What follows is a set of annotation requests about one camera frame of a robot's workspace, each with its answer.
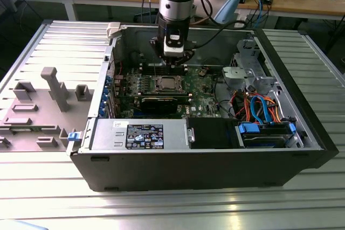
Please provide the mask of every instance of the blue cable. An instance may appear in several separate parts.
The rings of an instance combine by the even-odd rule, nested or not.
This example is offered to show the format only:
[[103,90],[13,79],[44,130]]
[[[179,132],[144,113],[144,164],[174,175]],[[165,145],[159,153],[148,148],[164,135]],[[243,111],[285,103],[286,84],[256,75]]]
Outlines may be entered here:
[[253,117],[255,119],[258,120],[258,122],[260,124],[264,124],[263,121],[255,114],[255,109],[254,109],[254,103],[255,103],[255,99],[259,98],[261,100],[261,102],[263,103],[263,110],[264,110],[264,114],[265,114],[265,119],[268,123],[272,122],[272,119],[270,117],[270,114],[268,113],[268,107],[267,107],[267,103],[265,102],[264,98],[262,98],[261,96],[254,96],[252,98],[252,100],[250,101],[250,111],[253,115]]
[[258,17],[258,19],[257,19],[257,21],[256,21],[256,23],[254,25],[254,28],[256,28],[258,26],[258,23],[259,23],[259,21],[261,19],[261,12],[263,10],[263,5],[261,3],[261,0],[258,0],[258,1],[259,1],[259,9],[260,9],[260,11],[259,11],[259,17]]

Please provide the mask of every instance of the metal bracket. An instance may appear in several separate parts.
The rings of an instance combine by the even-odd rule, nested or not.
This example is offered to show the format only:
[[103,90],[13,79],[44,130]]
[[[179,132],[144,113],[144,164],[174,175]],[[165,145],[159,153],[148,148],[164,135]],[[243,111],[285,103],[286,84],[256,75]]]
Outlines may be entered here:
[[108,39],[112,39],[118,36],[121,33],[120,30],[121,24],[119,22],[112,22],[108,24],[107,28],[107,37]]
[[188,137],[189,143],[195,142],[195,136],[194,136],[194,129],[193,128],[187,129],[187,137]]

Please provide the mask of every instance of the slotted metal surface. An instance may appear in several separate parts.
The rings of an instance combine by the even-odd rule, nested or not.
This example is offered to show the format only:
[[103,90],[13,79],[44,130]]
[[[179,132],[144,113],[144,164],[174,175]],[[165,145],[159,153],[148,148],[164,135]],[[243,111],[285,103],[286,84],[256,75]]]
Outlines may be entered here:
[[[284,37],[293,42],[293,37]],[[323,73],[332,79],[323,66]],[[313,78],[314,71],[307,71],[305,77]],[[341,86],[300,88],[312,105],[342,104],[344,98],[336,91]],[[332,102],[329,96],[334,94],[337,101]],[[0,153],[0,217],[50,230],[343,229],[345,136],[338,131],[341,127],[332,125],[344,120],[338,112],[318,114],[332,131],[340,154],[322,168],[301,172],[283,187],[97,193],[64,152]]]
[[343,76],[310,37],[302,36],[296,31],[264,31],[332,140],[338,147],[343,147],[345,145]]
[[54,66],[57,79],[67,89],[86,84],[95,89],[99,70],[109,40],[108,23],[54,21],[42,25],[23,61],[0,93],[0,120],[11,107],[15,95],[12,89],[18,81],[30,81],[36,89],[48,89],[41,78],[43,67]]

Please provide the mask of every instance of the wire bundle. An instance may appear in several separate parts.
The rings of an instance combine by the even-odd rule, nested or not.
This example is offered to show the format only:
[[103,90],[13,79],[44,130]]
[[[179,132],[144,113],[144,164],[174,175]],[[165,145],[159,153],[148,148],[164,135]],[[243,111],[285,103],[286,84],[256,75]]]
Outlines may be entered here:
[[[278,104],[268,96],[263,96],[257,93],[247,94],[245,92],[240,94],[238,91],[235,91],[229,102],[231,106],[233,106],[233,102],[236,97],[243,97],[243,108],[241,108],[234,116],[238,120],[264,124],[263,120],[259,117],[263,112],[266,122],[281,122],[278,113]],[[255,103],[261,104],[261,108],[257,113],[254,107]]]

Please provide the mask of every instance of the side panel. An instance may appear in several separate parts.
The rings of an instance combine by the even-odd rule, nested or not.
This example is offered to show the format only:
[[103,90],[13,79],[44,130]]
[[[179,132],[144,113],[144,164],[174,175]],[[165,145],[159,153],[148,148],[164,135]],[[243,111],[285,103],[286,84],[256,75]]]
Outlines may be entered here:
[[94,191],[282,186],[324,151],[72,155]]
[[327,152],[324,152],[323,157],[310,165],[310,168],[319,168],[325,162],[336,156],[339,151],[320,120],[315,115],[314,110],[302,94],[293,77],[290,75],[288,69],[272,46],[265,32],[263,30],[257,30],[256,33],[261,44],[261,51],[263,52],[267,62],[272,66],[272,69],[276,71],[275,76],[277,77],[277,80],[283,83],[282,86],[286,88],[318,144],[327,150]]

